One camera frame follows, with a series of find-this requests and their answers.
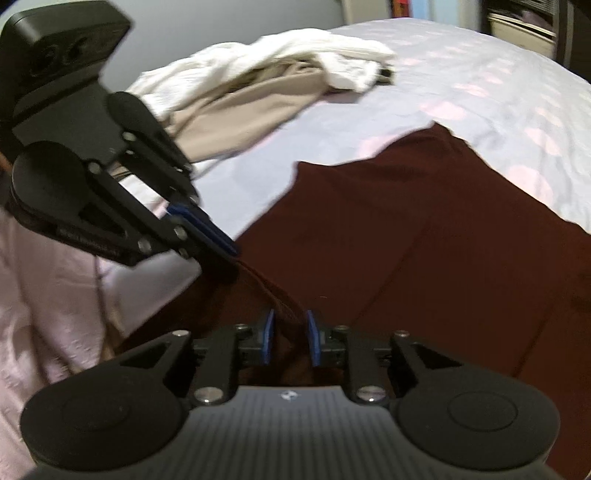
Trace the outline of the cream storage bin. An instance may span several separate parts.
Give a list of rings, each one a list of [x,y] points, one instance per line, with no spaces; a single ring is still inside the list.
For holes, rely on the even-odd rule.
[[[548,58],[554,57],[556,34],[552,30],[495,12],[488,14],[488,20],[494,37]]]

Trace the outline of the beige garment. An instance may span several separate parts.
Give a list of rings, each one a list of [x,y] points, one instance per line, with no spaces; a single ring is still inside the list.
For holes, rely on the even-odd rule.
[[[166,130],[191,162],[249,149],[329,91],[322,68],[280,61],[200,95]]]

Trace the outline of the polka dot bed sheet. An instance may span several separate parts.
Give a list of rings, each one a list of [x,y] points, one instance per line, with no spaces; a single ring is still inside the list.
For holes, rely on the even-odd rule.
[[[301,162],[372,159],[440,125],[590,237],[590,86],[536,53],[458,27],[383,20],[337,34],[397,52],[394,82],[328,94],[242,152],[195,166],[211,219],[235,241],[290,191]]]

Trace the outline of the dark maroon shirt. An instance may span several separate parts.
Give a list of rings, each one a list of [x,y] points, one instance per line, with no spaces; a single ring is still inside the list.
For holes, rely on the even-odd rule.
[[[205,270],[124,342],[276,314],[274,382],[310,385],[305,314],[430,347],[531,384],[556,404],[550,465],[590,469],[590,237],[491,169],[440,125],[376,157],[301,162],[240,236],[242,271]]]

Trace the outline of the white muslin blanket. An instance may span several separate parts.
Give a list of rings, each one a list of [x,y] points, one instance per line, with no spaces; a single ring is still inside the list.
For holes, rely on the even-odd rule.
[[[144,71],[127,88],[159,120],[216,87],[245,74],[300,61],[321,69],[329,86],[363,93],[381,74],[391,82],[397,55],[377,40],[314,28],[260,37],[252,44],[225,42],[206,47],[166,66]]]

